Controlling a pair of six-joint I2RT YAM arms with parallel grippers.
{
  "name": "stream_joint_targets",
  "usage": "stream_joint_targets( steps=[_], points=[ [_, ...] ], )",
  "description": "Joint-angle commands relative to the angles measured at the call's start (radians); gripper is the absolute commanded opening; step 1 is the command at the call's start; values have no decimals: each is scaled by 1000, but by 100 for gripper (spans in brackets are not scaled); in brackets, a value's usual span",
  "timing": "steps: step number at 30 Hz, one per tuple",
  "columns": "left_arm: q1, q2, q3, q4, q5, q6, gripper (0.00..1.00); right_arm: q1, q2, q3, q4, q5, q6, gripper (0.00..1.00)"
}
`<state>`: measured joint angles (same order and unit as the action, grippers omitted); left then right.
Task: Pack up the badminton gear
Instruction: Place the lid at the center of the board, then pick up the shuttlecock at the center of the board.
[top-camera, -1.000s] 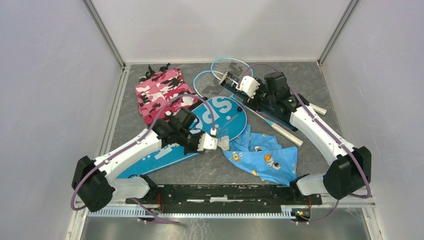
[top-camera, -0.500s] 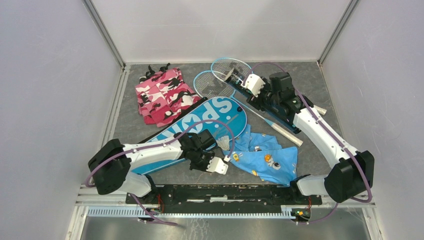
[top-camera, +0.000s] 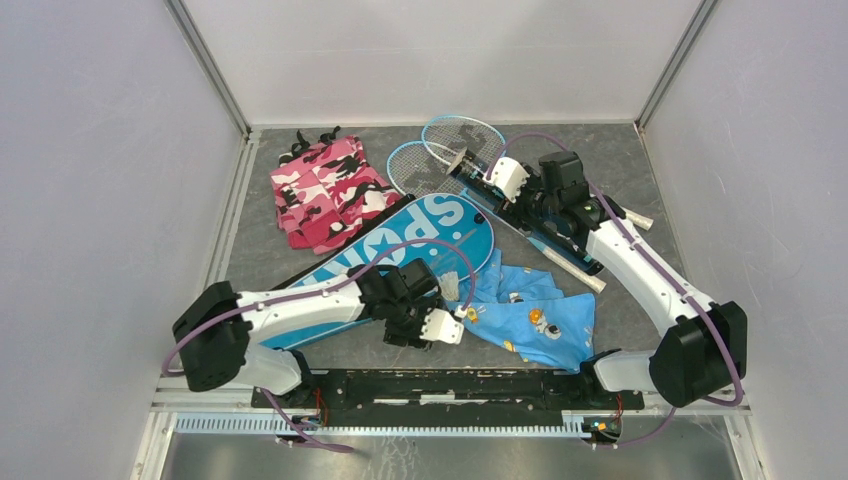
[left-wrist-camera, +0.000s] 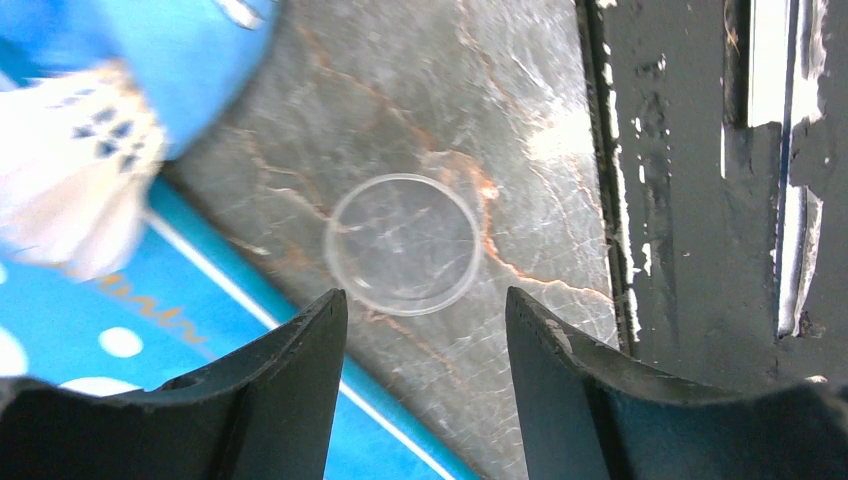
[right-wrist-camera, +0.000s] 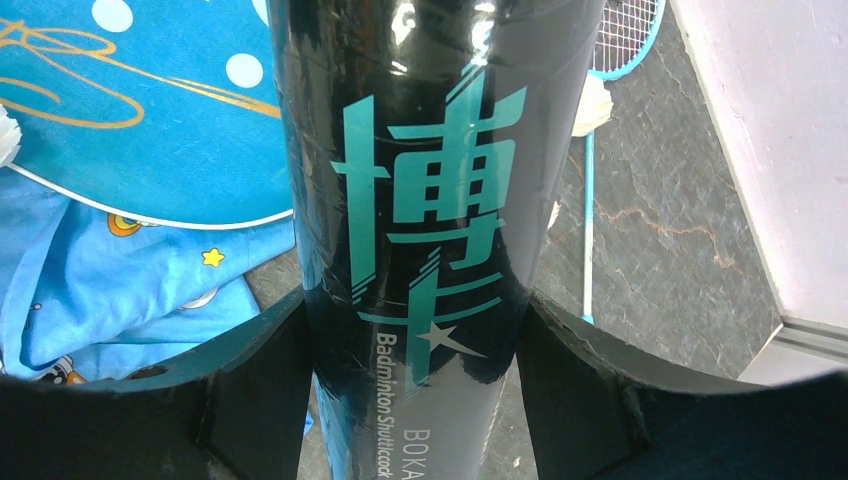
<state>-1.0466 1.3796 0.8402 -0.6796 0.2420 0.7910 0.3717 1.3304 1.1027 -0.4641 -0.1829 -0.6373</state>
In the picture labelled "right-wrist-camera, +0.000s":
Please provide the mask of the shuttlecock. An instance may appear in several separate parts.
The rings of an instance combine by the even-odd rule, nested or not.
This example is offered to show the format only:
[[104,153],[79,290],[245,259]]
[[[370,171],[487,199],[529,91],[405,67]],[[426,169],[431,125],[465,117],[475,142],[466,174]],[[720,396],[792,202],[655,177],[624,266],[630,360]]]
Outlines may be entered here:
[[604,82],[589,72],[583,85],[576,113],[572,137],[586,137],[611,119],[613,101]]
[[12,118],[7,109],[0,106],[0,163],[10,165],[20,150],[22,131],[19,122]]

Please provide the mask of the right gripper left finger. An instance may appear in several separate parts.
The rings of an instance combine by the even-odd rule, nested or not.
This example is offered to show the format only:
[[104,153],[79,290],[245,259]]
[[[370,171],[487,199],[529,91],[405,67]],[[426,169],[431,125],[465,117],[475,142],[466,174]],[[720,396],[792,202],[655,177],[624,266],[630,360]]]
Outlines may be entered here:
[[312,363],[303,292],[130,375],[1,380],[5,479],[293,479]]

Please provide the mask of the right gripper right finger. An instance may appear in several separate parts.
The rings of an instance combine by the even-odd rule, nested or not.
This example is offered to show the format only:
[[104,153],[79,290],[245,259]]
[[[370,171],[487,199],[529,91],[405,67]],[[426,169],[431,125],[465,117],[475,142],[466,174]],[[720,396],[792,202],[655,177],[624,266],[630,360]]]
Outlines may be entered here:
[[847,376],[706,374],[531,298],[517,351],[542,479],[843,479]]

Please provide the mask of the black shuttlecock tube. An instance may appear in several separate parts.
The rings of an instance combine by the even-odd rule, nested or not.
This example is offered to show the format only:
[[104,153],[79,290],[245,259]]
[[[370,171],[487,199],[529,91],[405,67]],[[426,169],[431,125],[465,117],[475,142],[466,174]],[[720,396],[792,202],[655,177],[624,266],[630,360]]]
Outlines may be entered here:
[[475,479],[604,5],[272,1],[335,479]]

